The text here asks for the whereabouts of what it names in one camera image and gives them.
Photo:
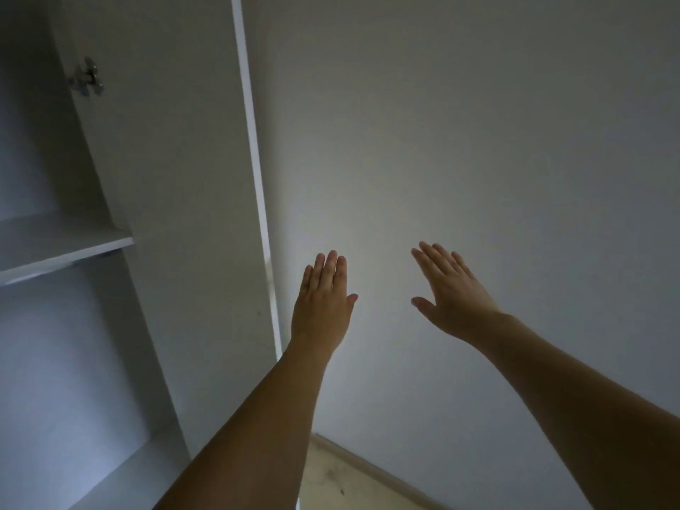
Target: forearm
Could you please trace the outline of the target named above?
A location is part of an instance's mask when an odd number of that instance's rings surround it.
[[[329,358],[291,345],[157,510],[294,508]]]
[[[680,420],[674,415],[513,317],[492,319],[469,342],[522,397],[594,508],[680,505]]]

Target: hand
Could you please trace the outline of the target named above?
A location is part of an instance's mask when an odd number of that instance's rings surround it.
[[[350,317],[359,295],[347,296],[347,260],[330,251],[316,257],[302,276],[300,295],[293,310],[290,345],[321,353],[330,360],[350,326]]]
[[[465,265],[460,254],[449,254],[435,243],[420,242],[413,257],[430,282],[435,304],[414,297],[412,304],[443,332],[470,341],[477,330],[492,317],[500,315],[496,301]]]

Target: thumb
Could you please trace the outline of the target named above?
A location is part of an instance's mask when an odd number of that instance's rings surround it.
[[[432,319],[435,318],[435,308],[437,306],[422,297],[413,297],[411,303],[425,316],[425,318],[432,322]]]
[[[352,315],[352,312],[354,311],[354,305],[356,304],[357,299],[359,299],[359,295],[357,294],[347,296],[347,305],[350,307],[350,315]]]

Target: finger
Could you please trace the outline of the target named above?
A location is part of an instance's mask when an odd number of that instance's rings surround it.
[[[333,288],[333,277],[335,277],[335,267],[337,265],[338,253],[332,250],[328,253],[326,259],[326,266],[321,273],[321,282],[319,283],[319,290],[331,291]]]
[[[422,297],[413,297],[411,299],[411,303],[425,316],[425,318],[427,318],[433,324],[435,323],[434,318],[437,306],[432,304],[429,300],[423,299]]]
[[[453,257],[455,259],[455,262],[460,265],[460,267],[463,269],[463,272],[465,272],[465,274],[467,274],[468,277],[472,277],[472,279],[477,279],[475,277],[475,275],[472,273],[472,271],[470,270],[470,268],[468,268],[468,266],[465,265],[465,262],[463,261],[463,257],[458,252],[453,251],[451,253],[451,257]]]
[[[443,275],[441,270],[437,268],[437,265],[435,265],[422,250],[411,249],[411,254],[415,258],[415,261],[418,262],[420,270],[423,271],[425,278],[427,278],[430,284],[434,283],[439,276]]]
[[[451,266],[449,260],[439,254],[437,250],[431,245],[421,241],[420,248],[432,260],[432,262],[437,265],[437,268],[439,268],[442,274],[452,274],[455,272],[454,267]]]
[[[347,297],[347,304],[350,306],[350,317],[352,316],[352,312],[354,311],[354,305],[356,304],[356,301],[359,299],[359,295],[357,294],[352,294]]]
[[[311,271],[310,278],[310,290],[308,293],[317,291],[319,288],[319,281],[321,280],[321,271],[324,269],[324,260],[326,257],[323,254],[319,254],[314,262],[314,268]]]
[[[449,252],[444,247],[442,247],[438,243],[435,243],[432,246],[432,248],[435,249],[439,254],[441,254],[441,256],[444,259],[446,259],[446,261],[449,262],[449,264],[453,267],[453,269],[456,272],[458,272],[459,274],[463,273],[463,269],[460,267],[458,263],[455,262],[454,257],[451,254],[449,254]]]
[[[300,295],[303,296],[310,289],[311,265],[307,265],[305,273],[302,274],[302,284],[300,285]]]
[[[333,291],[341,295],[347,293],[347,259],[344,256],[338,257],[335,277],[333,278]]]

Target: cabinet shelf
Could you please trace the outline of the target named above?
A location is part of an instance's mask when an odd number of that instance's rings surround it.
[[[0,285],[58,270],[132,245],[106,219],[48,213],[0,221]]]

